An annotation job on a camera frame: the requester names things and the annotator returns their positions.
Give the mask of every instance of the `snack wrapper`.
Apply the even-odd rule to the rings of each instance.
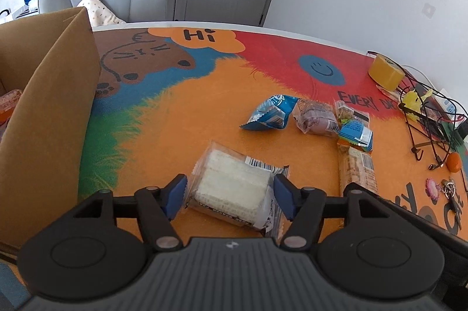
[[[8,121],[19,102],[22,93],[23,92],[21,90],[14,89],[0,97],[0,140],[6,131]]]
[[[338,144],[340,193],[352,182],[378,195],[372,157],[350,146]]]
[[[374,133],[368,127],[365,127],[359,121],[354,119],[343,125],[338,133],[340,137],[338,143],[349,145],[362,150],[366,153],[371,153],[374,144]]]
[[[346,124],[350,120],[359,121],[365,127],[369,127],[370,115],[365,111],[357,111],[348,106],[344,101],[335,101],[336,118]]]
[[[300,98],[292,111],[296,126],[301,131],[318,135],[336,135],[339,131],[336,117],[330,105]]]
[[[278,240],[285,217],[273,192],[275,167],[211,142],[193,168],[185,203],[199,212],[248,226]]]
[[[270,97],[258,105],[247,123],[240,125],[240,127],[253,131],[284,129],[298,100],[297,97],[285,96],[284,94]]]

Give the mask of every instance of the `white pillow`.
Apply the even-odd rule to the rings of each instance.
[[[88,10],[91,27],[126,23],[122,19],[117,18],[100,0],[82,0],[76,5],[76,7],[79,6],[83,6]]]

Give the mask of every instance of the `box flap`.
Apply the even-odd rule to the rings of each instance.
[[[1,57],[10,69],[2,72],[7,90],[21,89],[45,54],[0,143],[0,242],[12,247],[77,202],[81,150],[101,68],[87,12],[73,10],[33,16],[13,27],[24,45],[18,36],[10,43],[1,36],[2,53],[12,53]]]
[[[69,8],[0,24],[0,81],[6,92],[24,90],[46,53],[81,10]]]

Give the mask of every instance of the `blue circle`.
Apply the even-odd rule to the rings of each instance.
[[[345,84],[345,78],[340,70],[325,59],[314,55],[303,55],[298,62],[304,71],[324,84],[335,86]]]

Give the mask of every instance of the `power strip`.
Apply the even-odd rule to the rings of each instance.
[[[440,90],[440,93],[447,97],[447,98],[451,98],[447,91],[445,89],[441,89]],[[452,121],[455,120],[455,114],[456,113],[462,113],[461,110],[458,110],[456,107],[455,107],[455,104],[448,100],[448,99],[445,99],[445,98],[442,98],[442,97],[439,97],[439,96],[434,96],[434,98],[436,99],[437,103],[441,106],[442,110],[444,112],[446,112],[446,116],[451,119]],[[465,119],[464,117],[460,117],[458,116],[457,119],[460,119],[460,121],[456,121],[455,122],[455,129],[460,126],[460,124],[463,122],[463,120]]]

